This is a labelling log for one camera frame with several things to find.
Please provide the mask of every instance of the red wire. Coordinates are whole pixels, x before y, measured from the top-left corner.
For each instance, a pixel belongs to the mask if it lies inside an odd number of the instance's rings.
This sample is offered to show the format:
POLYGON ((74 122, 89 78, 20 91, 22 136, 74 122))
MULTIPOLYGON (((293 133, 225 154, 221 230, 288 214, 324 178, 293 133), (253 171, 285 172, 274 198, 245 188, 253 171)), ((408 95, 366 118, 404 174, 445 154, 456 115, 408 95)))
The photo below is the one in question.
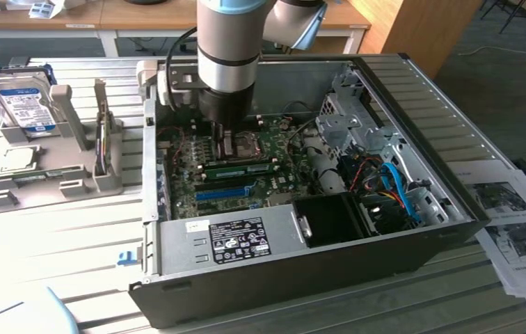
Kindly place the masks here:
POLYGON ((356 176, 353 177, 352 185, 349 186, 349 192, 353 190, 353 187, 354 187, 356 181, 357 181, 357 177, 358 177, 358 174, 361 172, 361 167, 364 166, 366 160, 368 160, 368 158, 364 159, 364 161, 360 163, 360 165, 357 167, 356 176))
POLYGON ((356 181, 357 181, 357 177, 358 177, 358 174, 360 174, 360 172, 361 172, 361 167, 364 166, 364 164, 365 164, 365 162, 366 162, 368 160, 376 160, 376 161, 381 162, 380 159, 378 159, 378 158, 374 158, 374 157, 369 157, 369 158, 365 158, 365 159, 364 159, 364 161, 360 163, 360 165, 358 165, 358 167, 357 167, 356 176, 353 177, 352 185, 349 186, 349 190, 348 190, 348 191, 352 191, 352 190, 353 190, 353 187, 354 187, 356 181))
POLYGON ((174 154, 173 154, 173 156, 172 156, 172 163, 173 163, 174 165, 176 165, 176 158, 178 157, 178 154, 180 154, 181 146, 185 144, 185 133, 182 132, 181 129, 178 129, 178 131, 180 131, 180 137, 181 137, 181 139, 180 139, 180 145, 178 145, 178 149, 176 150, 176 152, 174 152, 174 154))

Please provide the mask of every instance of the white label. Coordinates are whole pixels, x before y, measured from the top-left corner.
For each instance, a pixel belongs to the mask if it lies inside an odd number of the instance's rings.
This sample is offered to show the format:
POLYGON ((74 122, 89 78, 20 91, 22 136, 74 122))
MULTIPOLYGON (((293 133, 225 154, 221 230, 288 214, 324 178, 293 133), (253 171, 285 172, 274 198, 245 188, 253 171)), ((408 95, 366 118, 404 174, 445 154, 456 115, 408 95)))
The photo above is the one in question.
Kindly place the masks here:
POLYGON ((214 177, 237 176, 241 174, 244 174, 244 170, 237 170, 234 172, 217 173, 217 174, 214 174, 214 177))
POLYGON ((209 221, 188 221, 185 227, 186 233, 206 231, 209 229, 209 221))
POLYGON ((258 246, 253 246, 252 247, 252 249, 254 250, 254 251, 264 251, 265 249, 268 249, 269 248, 269 245, 258 245, 258 246))
POLYGON ((42 132, 54 128, 50 112, 40 104, 40 90, 36 88, 1 89, 0 96, 9 114, 24 130, 42 132))
POLYGON ((30 19, 50 19, 53 11, 54 6, 49 3, 34 3, 29 9, 28 16, 30 19))
POLYGON ((260 172, 262 170, 268 170, 269 169, 269 165, 262 165, 262 166, 249 166, 245 168, 245 171, 248 172, 260 172))
POLYGON ((65 28, 82 29, 82 28, 96 28, 96 26, 93 24, 65 24, 65 28))

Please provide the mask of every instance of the blue hard drive label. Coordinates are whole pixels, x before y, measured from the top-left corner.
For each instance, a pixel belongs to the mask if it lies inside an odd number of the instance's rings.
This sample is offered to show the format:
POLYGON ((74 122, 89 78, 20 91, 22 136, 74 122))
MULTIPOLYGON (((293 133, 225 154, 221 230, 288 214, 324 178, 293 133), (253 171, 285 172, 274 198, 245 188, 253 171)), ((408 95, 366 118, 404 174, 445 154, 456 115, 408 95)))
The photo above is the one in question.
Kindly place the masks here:
POLYGON ((54 128, 48 108, 41 105, 37 88, 1 89, 2 105, 17 125, 29 132, 45 132, 54 128))

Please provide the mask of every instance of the chair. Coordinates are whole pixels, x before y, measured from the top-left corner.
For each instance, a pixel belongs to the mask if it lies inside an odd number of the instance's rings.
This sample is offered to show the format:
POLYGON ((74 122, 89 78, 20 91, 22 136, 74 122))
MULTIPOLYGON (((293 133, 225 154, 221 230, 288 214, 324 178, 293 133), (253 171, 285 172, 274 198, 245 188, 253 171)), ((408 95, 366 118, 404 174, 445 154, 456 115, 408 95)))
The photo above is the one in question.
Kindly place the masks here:
MULTIPOLYGON (((508 19, 505 20, 504 25, 502 25, 502 27, 501 27, 498 33, 502 33, 502 31, 504 31, 505 27, 508 26, 508 24, 510 23, 510 20, 512 20, 513 17, 526 17, 526 16, 516 16, 516 14, 517 14, 517 12, 518 12, 518 9, 521 9, 521 7, 522 7, 522 3, 524 3, 524 2, 526 2, 526 0, 518 0, 517 4, 516 4, 516 6, 514 6, 514 9, 513 9, 512 13, 510 13, 509 16, 508 16, 508 19)), ((485 3, 486 3, 486 0, 484 0, 484 2, 481 3, 481 7, 478 8, 478 10, 482 9, 485 3)), ((492 8, 494 7, 494 5, 497 5, 498 3, 501 3, 501 5, 502 5, 502 6, 501 6, 501 9, 504 10, 505 5, 508 4, 508 0, 493 0, 492 5, 490 5, 489 8, 485 10, 485 13, 481 15, 481 18, 480 18, 480 19, 482 19, 482 18, 485 17, 485 15, 489 13, 489 11, 490 11, 492 8)))

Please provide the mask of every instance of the hard drive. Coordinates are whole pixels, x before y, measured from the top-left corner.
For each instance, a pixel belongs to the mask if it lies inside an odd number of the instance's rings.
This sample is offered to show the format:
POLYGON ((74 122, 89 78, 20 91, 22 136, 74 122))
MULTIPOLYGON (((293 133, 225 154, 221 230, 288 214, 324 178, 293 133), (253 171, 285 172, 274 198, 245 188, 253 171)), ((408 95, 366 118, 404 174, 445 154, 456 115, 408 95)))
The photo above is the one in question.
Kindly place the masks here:
POLYGON ((54 83, 49 65, 0 68, 2 126, 20 127, 29 138, 58 134, 64 117, 48 95, 54 83))

